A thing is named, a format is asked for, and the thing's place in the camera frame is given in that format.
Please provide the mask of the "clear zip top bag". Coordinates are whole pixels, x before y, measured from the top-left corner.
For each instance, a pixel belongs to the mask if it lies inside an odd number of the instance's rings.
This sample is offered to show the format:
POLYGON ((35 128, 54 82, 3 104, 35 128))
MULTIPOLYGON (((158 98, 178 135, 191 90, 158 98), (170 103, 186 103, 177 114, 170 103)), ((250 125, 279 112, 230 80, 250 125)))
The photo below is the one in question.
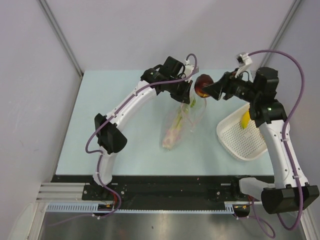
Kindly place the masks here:
POLYGON ((203 118, 207 100, 199 97, 194 90, 190 92, 190 103, 177 103, 167 112, 161 125, 160 146, 173 150, 195 131, 196 125, 203 118))

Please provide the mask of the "yellow banana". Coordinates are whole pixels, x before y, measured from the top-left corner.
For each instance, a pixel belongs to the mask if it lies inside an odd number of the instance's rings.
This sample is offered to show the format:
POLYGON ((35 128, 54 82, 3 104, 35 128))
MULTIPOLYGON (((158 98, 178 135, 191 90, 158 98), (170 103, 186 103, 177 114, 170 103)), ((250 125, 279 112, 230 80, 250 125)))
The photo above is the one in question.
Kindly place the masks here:
POLYGON ((250 120, 251 120, 251 118, 250 118, 250 113, 249 113, 249 110, 247 110, 247 111, 243 114, 243 116, 242 116, 242 118, 241 118, 241 127, 242 127, 242 129, 246 129, 246 128, 247 128, 250 120))

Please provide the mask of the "green leek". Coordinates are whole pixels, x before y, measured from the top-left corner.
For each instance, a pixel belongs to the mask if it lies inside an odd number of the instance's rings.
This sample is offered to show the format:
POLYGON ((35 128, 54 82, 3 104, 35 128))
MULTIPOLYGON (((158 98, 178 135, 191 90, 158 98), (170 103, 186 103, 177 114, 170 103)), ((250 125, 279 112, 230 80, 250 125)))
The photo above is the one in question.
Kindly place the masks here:
POLYGON ((164 149, 171 150, 181 141, 188 123, 192 124, 190 115, 195 104, 195 98, 190 104, 181 103, 175 112, 167 117, 161 143, 164 149))

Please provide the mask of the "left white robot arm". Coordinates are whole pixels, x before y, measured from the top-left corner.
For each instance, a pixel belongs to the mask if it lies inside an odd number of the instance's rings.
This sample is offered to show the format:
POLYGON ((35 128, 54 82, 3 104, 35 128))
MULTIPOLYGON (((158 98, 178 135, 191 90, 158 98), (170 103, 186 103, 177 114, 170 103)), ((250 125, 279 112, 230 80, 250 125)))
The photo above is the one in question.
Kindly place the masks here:
POLYGON ((186 58, 181 62, 169 56, 164 64, 158 64, 143 72, 133 91, 107 115, 97 114, 94 118, 95 132, 100 154, 93 179, 97 183, 93 194, 100 200, 110 196, 112 172, 117 154, 124 149, 128 140, 123 130, 128 121, 145 105, 162 92, 168 92, 177 102, 190 103, 192 76, 199 71, 198 64, 186 58))

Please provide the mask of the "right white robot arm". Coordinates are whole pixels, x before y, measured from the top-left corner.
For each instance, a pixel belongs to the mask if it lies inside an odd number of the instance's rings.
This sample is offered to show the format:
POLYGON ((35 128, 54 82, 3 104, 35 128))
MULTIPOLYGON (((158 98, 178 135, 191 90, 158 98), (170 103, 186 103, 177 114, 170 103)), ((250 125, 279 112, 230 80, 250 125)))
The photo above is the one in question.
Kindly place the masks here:
POLYGON ((267 146, 274 183, 254 177, 244 177, 230 188, 231 196, 242 201, 248 195, 261 201, 268 214, 302 212, 320 195, 316 185, 310 185, 301 170, 290 141, 289 117, 276 99, 278 71, 261 67, 253 81, 242 74, 225 72, 217 82, 204 83, 200 89, 215 100, 237 97, 249 103, 249 115, 255 122, 267 146))

